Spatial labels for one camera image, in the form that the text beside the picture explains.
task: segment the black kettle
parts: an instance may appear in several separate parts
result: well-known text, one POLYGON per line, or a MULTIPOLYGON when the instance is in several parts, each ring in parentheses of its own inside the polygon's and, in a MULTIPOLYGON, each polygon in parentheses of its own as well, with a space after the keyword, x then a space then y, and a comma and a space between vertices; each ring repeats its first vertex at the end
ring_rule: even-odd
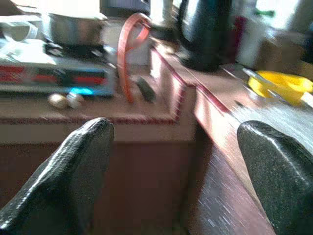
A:
POLYGON ((231 0, 182 0, 178 16, 180 62, 199 71, 215 71, 226 44, 231 0))

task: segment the yellow container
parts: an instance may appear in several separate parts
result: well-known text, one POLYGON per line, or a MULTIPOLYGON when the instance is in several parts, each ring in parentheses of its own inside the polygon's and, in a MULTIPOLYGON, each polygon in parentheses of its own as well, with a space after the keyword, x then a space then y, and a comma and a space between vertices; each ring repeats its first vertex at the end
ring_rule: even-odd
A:
POLYGON ((270 98, 268 90, 276 92, 283 99, 293 105, 301 103, 301 97, 304 92, 313 91, 313 82, 305 77, 283 74, 272 71, 256 71, 270 83, 265 83, 255 77, 250 77, 248 85, 262 97, 270 98))

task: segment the metal pot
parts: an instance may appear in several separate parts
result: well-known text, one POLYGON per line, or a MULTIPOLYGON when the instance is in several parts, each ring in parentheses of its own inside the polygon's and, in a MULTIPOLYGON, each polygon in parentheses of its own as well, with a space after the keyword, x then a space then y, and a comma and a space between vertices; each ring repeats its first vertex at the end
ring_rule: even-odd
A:
POLYGON ((56 44, 69 46, 102 45, 102 27, 107 17, 42 15, 44 35, 56 44))

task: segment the orange hose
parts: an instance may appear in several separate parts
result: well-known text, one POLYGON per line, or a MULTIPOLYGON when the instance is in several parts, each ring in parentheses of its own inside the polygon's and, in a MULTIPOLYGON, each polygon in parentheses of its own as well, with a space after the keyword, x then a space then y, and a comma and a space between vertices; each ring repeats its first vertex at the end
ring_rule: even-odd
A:
POLYGON ((123 89, 124 94, 126 95, 127 100, 130 103, 133 103, 134 98, 132 91, 130 89, 130 81, 129 75, 127 73, 127 62, 126 62, 126 53, 130 50, 140 46, 149 35, 150 31, 150 18, 142 13, 134 13, 132 14, 125 22, 121 34, 118 40, 118 47, 117 47, 117 69, 118 69, 118 76, 120 79, 120 85, 123 89), (135 41, 129 45, 129 37, 131 32, 136 24, 142 24, 143 28, 135 41))

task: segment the black handle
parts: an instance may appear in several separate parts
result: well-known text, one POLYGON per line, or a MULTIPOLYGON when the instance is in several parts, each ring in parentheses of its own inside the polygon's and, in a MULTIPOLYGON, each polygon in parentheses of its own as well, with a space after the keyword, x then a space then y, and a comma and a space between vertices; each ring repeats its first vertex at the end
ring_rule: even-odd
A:
POLYGON ((178 12, 178 21, 177 21, 177 29, 179 33, 179 40, 180 43, 186 47, 189 48, 191 47, 191 43, 184 37, 182 33, 182 21, 185 15, 186 7, 188 5, 188 0, 182 0, 180 7, 179 7, 179 12, 178 12))

